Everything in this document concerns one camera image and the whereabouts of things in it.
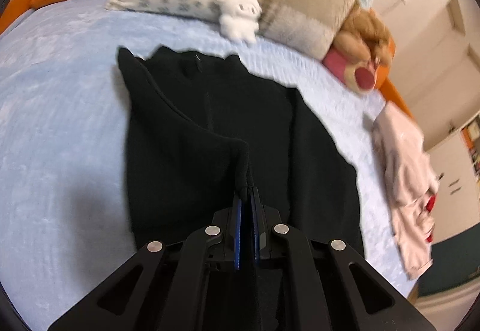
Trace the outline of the black jacket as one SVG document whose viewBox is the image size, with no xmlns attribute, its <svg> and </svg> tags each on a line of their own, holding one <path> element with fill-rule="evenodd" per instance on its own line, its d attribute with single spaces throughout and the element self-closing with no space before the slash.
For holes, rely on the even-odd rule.
<svg viewBox="0 0 480 331">
<path fill-rule="evenodd" d="M 137 246 L 179 243 L 252 188 L 319 242 L 363 252 L 356 170 L 294 87 L 225 58 L 119 48 L 131 110 L 126 190 Z"/>
</svg>

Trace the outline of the brown teddy bear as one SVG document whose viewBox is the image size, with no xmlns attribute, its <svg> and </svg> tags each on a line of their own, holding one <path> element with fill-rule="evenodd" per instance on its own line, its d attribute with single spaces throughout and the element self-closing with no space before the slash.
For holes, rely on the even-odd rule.
<svg viewBox="0 0 480 331">
<path fill-rule="evenodd" d="M 391 32 L 371 9 L 355 5 L 336 34 L 333 47 L 350 63 L 390 66 Z"/>
</svg>

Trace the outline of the light blue quilted bedspread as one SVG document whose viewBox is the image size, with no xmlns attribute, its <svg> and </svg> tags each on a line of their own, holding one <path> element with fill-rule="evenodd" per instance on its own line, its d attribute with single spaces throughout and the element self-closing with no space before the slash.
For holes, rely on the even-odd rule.
<svg viewBox="0 0 480 331">
<path fill-rule="evenodd" d="M 411 292 L 372 147 L 381 94 L 357 96 L 318 61 L 269 40 L 235 44 L 212 24 L 108 10 L 106 1 L 28 11 L 1 35 L 1 284 L 32 330 L 46 330 L 135 251 L 120 46 L 139 57 L 160 45 L 236 53 L 251 73 L 297 87 L 355 166 L 368 262 Z"/>
</svg>

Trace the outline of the red garment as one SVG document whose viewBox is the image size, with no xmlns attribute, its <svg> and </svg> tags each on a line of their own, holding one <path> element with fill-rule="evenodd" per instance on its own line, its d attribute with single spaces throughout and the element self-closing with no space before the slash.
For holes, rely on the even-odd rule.
<svg viewBox="0 0 480 331">
<path fill-rule="evenodd" d="M 426 209 L 426 211 L 427 211 L 427 213 L 428 213 L 428 216 L 431 216 L 431 212 L 432 212 L 432 210 L 433 210 L 433 208 L 434 208 L 435 201 L 436 201 L 436 195 L 432 195 L 432 196 L 429 198 L 429 200 L 428 200 L 428 202 L 427 202 L 427 204 L 426 204 L 426 206 L 425 206 L 425 209 Z M 434 232 L 434 224 L 432 225 L 432 228 L 430 229 L 429 236 L 426 238 L 426 241 L 427 241 L 428 243 L 432 243 L 432 242 L 433 242 L 433 232 Z"/>
</svg>

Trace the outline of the pink jacket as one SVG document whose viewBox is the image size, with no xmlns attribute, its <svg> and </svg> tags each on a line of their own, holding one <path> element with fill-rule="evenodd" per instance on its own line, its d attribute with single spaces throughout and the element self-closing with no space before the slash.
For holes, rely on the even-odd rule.
<svg viewBox="0 0 480 331">
<path fill-rule="evenodd" d="M 416 279 L 433 264 L 431 243 L 426 238 L 435 222 L 425 206 L 439 192 L 438 176 L 424 150 L 422 130 L 395 103 L 387 102 L 376 117 L 372 137 L 381 162 L 394 240 L 408 278 Z"/>
</svg>

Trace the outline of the white plush sheep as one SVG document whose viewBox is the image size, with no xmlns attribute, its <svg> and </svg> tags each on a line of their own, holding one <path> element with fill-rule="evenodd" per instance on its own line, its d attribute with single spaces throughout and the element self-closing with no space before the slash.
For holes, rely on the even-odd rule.
<svg viewBox="0 0 480 331">
<path fill-rule="evenodd" d="M 262 14 L 257 0 L 215 0 L 220 10 L 220 33 L 232 42 L 256 43 Z"/>
</svg>

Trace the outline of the bookshelf with books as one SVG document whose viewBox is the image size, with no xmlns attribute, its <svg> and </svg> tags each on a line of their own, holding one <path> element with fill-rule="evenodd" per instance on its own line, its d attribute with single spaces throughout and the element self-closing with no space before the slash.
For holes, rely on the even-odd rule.
<svg viewBox="0 0 480 331">
<path fill-rule="evenodd" d="M 480 174 L 480 120 L 479 116 L 473 118 L 461 130 L 462 137 L 469 150 L 476 182 L 479 184 Z"/>
</svg>

